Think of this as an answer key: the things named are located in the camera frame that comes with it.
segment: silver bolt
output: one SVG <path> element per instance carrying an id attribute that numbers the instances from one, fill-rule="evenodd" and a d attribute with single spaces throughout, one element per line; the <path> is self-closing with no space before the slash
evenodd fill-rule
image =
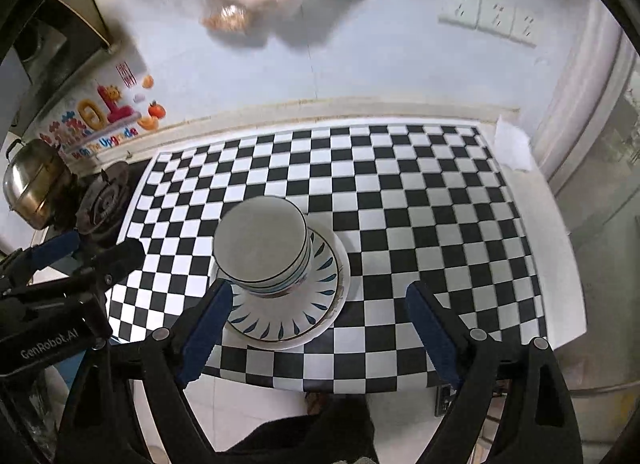
<path id="1" fill-rule="evenodd" d="M 169 329 L 167 327 L 158 327 L 151 333 L 151 337 L 156 341 L 162 341 L 169 337 Z"/>
<path id="2" fill-rule="evenodd" d="M 533 340 L 533 345 L 535 345 L 540 350 L 546 350 L 549 348 L 549 342 L 544 338 L 535 338 Z"/>
<path id="3" fill-rule="evenodd" d="M 476 341 L 486 340 L 486 332 L 482 329 L 471 329 L 469 335 Z"/>

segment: floor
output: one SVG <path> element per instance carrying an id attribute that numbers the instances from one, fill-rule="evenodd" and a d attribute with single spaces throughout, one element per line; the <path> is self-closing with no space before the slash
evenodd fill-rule
<path id="1" fill-rule="evenodd" d="M 185 395 L 213 447 L 226 450 L 269 420 L 306 414 L 304 394 L 260 388 L 203 375 L 190 383 Z M 134 399 L 145 439 L 162 446 L 149 411 L 142 382 Z M 415 463 L 441 418 L 433 415 L 435 388 L 367 396 L 380 464 Z"/>

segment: black and white checkered surface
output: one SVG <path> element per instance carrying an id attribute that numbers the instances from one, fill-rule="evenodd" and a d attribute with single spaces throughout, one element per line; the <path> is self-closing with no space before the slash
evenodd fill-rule
<path id="1" fill-rule="evenodd" d="M 263 194 L 286 197 L 337 233 L 351 264 L 349 299 L 332 328 L 297 349 L 247 348 L 225 330 L 210 374 L 336 393 L 437 384 L 404 309 L 417 279 L 470 329 L 506 343 L 546 335 L 520 215 L 474 127 L 314 128 L 161 152 L 151 163 L 121 232 L 141 240 L 145 264 L 114 287 L 109 305 L 123 341 L 170 327 L 197 303 L 218 220 Z"/>

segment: plate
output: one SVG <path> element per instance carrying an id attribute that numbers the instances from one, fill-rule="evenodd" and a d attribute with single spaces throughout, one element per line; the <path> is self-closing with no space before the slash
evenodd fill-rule
<path id="1" fill-rule="evenodd" d="M 302 284 L 283 297 L 263 298 L 232 284 L 234 304 L 226 328 L 258 349 L 286 350 L 308 343 L 334 322 L 349 294 L 351 269 L 341 240 L 315 223 L 311 270 Z M 217 264 L 212 279 L 225 278 Z"/>

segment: electrical outlet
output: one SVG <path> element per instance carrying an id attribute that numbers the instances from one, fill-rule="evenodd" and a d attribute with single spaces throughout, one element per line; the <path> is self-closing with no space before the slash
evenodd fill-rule
<path id="1" fill-rule="evenodd" d="M 511 30 L 511 40 L 536 46 L 540 41 L 542 19 L 533 11 L 516 6 L 516 15 Z"/>
<path id="2" fill-rule="evenodd" d="M 475 29 L 480 0 L 441 0 L 438 20 Z"/>
<path id="3" fill-rule="evenodd" d="M 482 0 L 478 29 L 508 37 L 513 27 L 516 7 L 505 0 Z"/>

